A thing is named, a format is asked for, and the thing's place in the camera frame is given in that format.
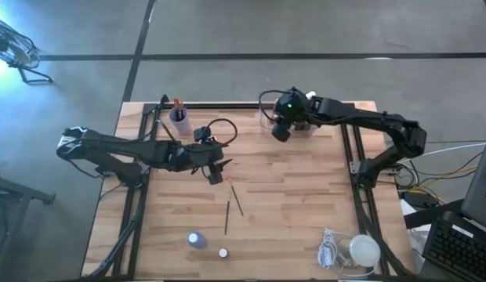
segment concrete floor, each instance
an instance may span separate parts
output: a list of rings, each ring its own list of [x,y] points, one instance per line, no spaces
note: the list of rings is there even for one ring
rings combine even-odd
[[[42,54],[133,54],[148,0],[0,0],[0,18]],[[143,53],[486,52],[482,0],[158,0]],[[29,86],[0,61],[0,175],[56,192],[32,202],[4,281],[79,275],[101,181],[55,155],[60,133],[84,125],[112,134],[131,61],[51,61],[55,84]],[[486,139],[486,59],[141,62],[132,101],[255,100],[296,86],[369,99],[422,122],[426,151]],[[481,148],[416,159],[448,172]],[[434,186],[446,201],[470,178]]]

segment pen holder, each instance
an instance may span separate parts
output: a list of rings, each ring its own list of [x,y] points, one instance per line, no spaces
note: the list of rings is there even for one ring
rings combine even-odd
[[[170,121],[172,122],[173,126],[175,126],[175,129],[181,136],[191,136],[193,134],[193,131],[190,129],[190,122],[189,122],[189,117],[187,116],[187,110],[184,107],[182,109],[182,114],[180,115],[180,112],[176,110],[175,108],[172,108],[168,112],[168,117]]]

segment white bottle cap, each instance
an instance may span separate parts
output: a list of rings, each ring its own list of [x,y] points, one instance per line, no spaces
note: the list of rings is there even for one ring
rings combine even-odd
[[[376,266],[381,258],[377,242],[367,235],[357,235],[350,242],[351,258],[360,266]]]
[[[227,249],[221,248],[220,251],[219,251],[219,257],[221,257],[222,259],[225,259],[227,257],[227,255],[228,255]]]
[[[198,241],[198,235],[196,233],[189,234],[187,238],[191,243],[196,243]]]

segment blue bottle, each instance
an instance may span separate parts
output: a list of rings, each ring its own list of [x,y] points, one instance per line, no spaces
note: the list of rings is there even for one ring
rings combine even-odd
[[[198,231],[193,231],[187,236],[187,243],[194,248],[204,248],[208,244],[206,237]]]

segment small bottle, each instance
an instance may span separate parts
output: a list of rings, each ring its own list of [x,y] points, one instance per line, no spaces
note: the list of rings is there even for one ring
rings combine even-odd
[[[219,250],[219,257],[220,257],[221,259],[227,259],[227,257],[228,257],[228,256],[229,256],[229,252],[227,251],[227,249],[226,249],[226,248],[221,248],[221,249]]]
[[[193,248],[205,248],[208,241],[203,234],[198,231],[193,231],[187,236],[187,243]]]

